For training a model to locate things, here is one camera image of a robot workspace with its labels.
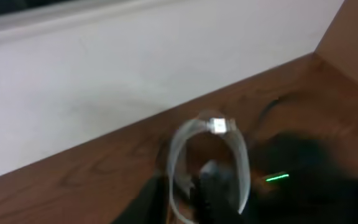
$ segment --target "white wall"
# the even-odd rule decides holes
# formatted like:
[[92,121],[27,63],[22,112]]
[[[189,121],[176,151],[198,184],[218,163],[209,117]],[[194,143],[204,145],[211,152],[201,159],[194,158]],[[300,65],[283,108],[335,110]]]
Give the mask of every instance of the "white wall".
[[342,2],[112,5],[0,32],[0,175],[312,52]]

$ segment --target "brown wall panel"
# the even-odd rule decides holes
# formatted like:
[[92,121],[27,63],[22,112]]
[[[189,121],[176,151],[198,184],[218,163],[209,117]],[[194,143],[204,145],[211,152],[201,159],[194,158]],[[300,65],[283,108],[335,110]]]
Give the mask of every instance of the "brown wall panel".
[[316,52],[358,82],[358,0],[345,0]]

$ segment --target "white cable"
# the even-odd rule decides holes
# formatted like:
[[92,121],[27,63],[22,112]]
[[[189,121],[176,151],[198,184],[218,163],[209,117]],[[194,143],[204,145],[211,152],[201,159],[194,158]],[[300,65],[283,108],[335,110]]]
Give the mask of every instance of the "white cable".
[[250,169],[247,155],[247,148],[241,132],[236,128],[233,121],[212,118],[209,121],[191,119],[183,124],[175,133],[168,155],[167,172],[169,179],[169,201],[174,214],[185,224],[194,224],[193,221],[184,217],[177,208],[173,199],[173,181],[175,178],[175,167],[182,149],[184,149],[187,139],[196,134],[212,132],[223,138],[232,150],[236,158],[237,173],[239,179],[239,209],[241,214],[244,210],[250,191]]

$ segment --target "brown wooden surface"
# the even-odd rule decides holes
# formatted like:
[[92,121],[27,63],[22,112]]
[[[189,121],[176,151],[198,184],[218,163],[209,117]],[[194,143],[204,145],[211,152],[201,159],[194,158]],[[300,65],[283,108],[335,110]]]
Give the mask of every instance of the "brown wooden surface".
[[[0,177],[0,223],[109,223],[150,177],[157,151],[184,120],[217,109],[246,133],[269,101],[293,92],[298,97],[268,114],[257,139],[283,130],[314,134],[358,176],[358,85],[307,55]],[[221,157],[221,145],[205,140],[191,145],[192,157]]]
[[316,52],[358,82],[358,0],[345,0]]

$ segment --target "green light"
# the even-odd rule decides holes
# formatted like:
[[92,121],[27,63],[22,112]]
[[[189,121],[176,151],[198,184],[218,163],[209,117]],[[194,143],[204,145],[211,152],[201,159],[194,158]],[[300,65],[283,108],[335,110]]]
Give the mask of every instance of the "green light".
[[277,176],[277,177],[272,177],[272,178],[266,179],[266,182],[269,182],[269,181],[272,181],[272,180],[277,180],[277,179],[282,179],[282,178],[286,178],[286,177],[290,177],[290,175],[283,174],[283,175],[280,175],[280,176]]

